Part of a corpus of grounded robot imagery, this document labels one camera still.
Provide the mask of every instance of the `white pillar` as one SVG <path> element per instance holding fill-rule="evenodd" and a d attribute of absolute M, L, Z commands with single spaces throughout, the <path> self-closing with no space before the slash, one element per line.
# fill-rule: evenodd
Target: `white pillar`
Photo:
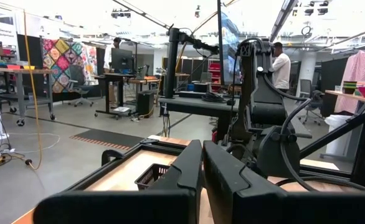
<path fill-rule="evenodd" d="M 297 84 L 296 96 L 300 96 L 300 80 L 307 79 L 313 83 L 315 62 L 317 59 L 317 52 L 305 51 L 301 54 L 300 74 Z"/>
<path fill-rule="evenodd" d="M 153 51 L 153 75 L 156 74 L 156 68 L 162 67 L 162 59 L 167 56 L 167 49 L 155 49 Z"/>

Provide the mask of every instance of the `white shirt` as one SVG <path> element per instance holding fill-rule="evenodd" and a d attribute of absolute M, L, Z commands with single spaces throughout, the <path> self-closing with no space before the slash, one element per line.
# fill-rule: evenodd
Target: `white shirt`
<path fill-rule="evenodd" d="M 275 88 L 289 89 L 290 59 L 285 53 L 280 54 L 272 64 Z"/>
<path fill-rule="evenodd" d="M 105 49 L 105 56 L 103 57 L 103 68 L 109 69 L 109 63 L 112 62 L 112 48 L 115 48 L 113 44 L 110 44 Z"/>

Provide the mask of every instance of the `trash can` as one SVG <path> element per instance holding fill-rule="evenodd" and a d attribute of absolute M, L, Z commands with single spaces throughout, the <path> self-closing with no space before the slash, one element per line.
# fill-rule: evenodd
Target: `trash can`
<path fill-rule="evenodd" d="M 350 116 L 345 115 L 331 115 L 325 118 L 325 123 L 329 125 L 329 132 L 331 132 L 346 123 L 346 120 L 349 118 Z M 345 156 L 349 144 L 350 135 L 351 131 L 330 142 L 326 146 L 326 153 L 336 156 Z"/>

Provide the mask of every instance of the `person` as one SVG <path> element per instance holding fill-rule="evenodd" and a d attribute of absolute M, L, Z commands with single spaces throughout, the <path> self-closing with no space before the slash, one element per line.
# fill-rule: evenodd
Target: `person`
<path fill-rule="evenodd" d="M 289 90 L 290 59 L 289 56 L 283 53 L 283 47 L 280 42 L 274 43 L 274 55 L 276 56 L 272 64 L 274 69 L 274 87 L 286 93 Z"/>
<path fill-rule="evenodd" d="M 104 60 L 103 69 L 104 69 L 105 73 L 110 72 L 109 64 L 112 63 L 112 48 L 119 49 L 120 43 L 121 43 L 121 39 L 119 37 L 115 37 L 113 39 L 113 44 L 109 45 L 105 49 L 105 56 L 104 56 L 104 59 L 103 59 Z"/>
<path fill-rule="evenodd" d="M 113 44 L 109 45 L 106 49 L 105 49 L 105 55 L 104 55 L 104 62 L 103 62 L 103 70 L 105 73 L 110 73 L 110 64 L 112 63 L 112 48 L 116 48 L 119 49 L 121 43 L 121 39 L 119 37 L 115 37 L 113 39 Z M 109 103 L 110 103 L 110 108 L 116 108 L 116 97 L 115 97 L 115 90 L 113 89 L 115 85 L 110 85 L 109 86 Z"/>

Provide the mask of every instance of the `black floor mat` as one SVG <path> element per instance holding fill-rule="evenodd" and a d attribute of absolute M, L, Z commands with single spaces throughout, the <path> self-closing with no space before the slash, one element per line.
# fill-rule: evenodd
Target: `black floor mat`
<path fill-rule="evenodd" d="M 75 136 L 71 136 L 70 138 L 122 150 L 129 150 L 144 139 L 141 137 L 129 136 L 127 134 L 118 134 L 101 130 L 85 131 Z"/>

